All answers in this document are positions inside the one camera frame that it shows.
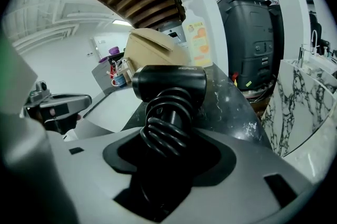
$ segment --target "faucet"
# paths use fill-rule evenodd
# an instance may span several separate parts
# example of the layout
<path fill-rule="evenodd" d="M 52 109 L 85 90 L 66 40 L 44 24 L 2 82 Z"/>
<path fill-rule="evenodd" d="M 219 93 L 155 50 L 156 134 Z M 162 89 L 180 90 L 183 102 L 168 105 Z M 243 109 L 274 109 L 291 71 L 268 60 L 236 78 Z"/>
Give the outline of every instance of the faucet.
<path fill-rule="evenodd" d="M 317 45 L 317 37 L 318 37 L 317 31 L 314 29 L 314 30 L 312 31 L 312 34 L 311 34 L 311 44 L 312 44 L 312 46 L 313 46 L 313 52 L 314 52 L 315 55 L 317 54 L 317 47 L 319 47 L 319 46 Z"/>
<path fill-rule="evenodd" d="M 304 52 L 305 52 L 305 51 L 310 52 L 311 55 L 314 55 L 314 52 L 305 49 L 305 48 L 304 48 L 304 45 L 302 44 L 302 45 L 301 45 L 301 48 L 300 48 L 300 53 L 299 53 L 299 61 L 297 62 L 297 67 L 299 67 L 299 68 L 302 68 L 302 67 L 303 67 Z"/>

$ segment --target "purple cup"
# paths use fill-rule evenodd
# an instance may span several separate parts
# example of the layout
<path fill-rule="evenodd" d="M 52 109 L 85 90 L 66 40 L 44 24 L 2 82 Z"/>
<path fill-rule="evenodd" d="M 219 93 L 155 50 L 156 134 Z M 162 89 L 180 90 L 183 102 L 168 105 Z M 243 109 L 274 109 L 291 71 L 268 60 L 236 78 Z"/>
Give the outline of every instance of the purple cup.
<path fill-rule="evenodd" d="M 107 57 L 102 58 L 98 63 L 102 63 L 107 60 Z"/>
<path fill-rule="evenodd" d="M 115 46 L 109 49 L 110 55 L 115 55 L 115 54 L 118 54 L 119 52 L 120 52 L 120 49 L 118 48 L 118 46 Z"/>

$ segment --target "black trash bin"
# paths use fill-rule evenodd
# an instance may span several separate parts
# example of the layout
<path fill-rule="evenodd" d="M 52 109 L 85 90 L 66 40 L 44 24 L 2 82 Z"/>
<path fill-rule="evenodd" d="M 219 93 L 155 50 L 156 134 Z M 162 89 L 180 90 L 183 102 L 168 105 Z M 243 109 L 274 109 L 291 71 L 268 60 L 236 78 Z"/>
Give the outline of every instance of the black trash bin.
<path fill-rule="evenodd" d="M 229 75 L 238 73 L 240 90 L 271 81 L 274 40 L 269 0 L 220 0 L 226 33 Z"/>

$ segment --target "fluorescent light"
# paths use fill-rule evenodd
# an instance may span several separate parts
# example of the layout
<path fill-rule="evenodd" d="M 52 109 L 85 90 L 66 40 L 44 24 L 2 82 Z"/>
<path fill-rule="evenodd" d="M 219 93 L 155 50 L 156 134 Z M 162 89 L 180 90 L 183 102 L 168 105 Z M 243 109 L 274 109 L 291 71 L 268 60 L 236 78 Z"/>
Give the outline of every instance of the fluorescent light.
<path fill-rule="evenodd" d="M 118 19 L 115 20 L 112 24 L 118 24 L 118 25 L 124 25 L 124 26 L 132 27 L 132 25 L 129 22 L 118 20 Z"/>

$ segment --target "plastic bottle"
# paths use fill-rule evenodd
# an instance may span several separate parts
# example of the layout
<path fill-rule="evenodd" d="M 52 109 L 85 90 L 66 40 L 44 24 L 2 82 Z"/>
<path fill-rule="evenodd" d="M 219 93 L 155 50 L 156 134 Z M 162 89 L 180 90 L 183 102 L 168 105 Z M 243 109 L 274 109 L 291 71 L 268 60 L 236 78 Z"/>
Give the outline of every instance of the plastic bottle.
<path fill-rule="evenodd" d="M 196 16 L 194 12 L 189 9 L 191 2 L 192 1 L 187 1 L 182 4 L 186 10 L 186 19 L 182 23 L 182 26 L 189 47 L 191 64 L 194 66 L 209 67 L 213 65 L 213 61 L 205 20 L 202 17 Z"/>

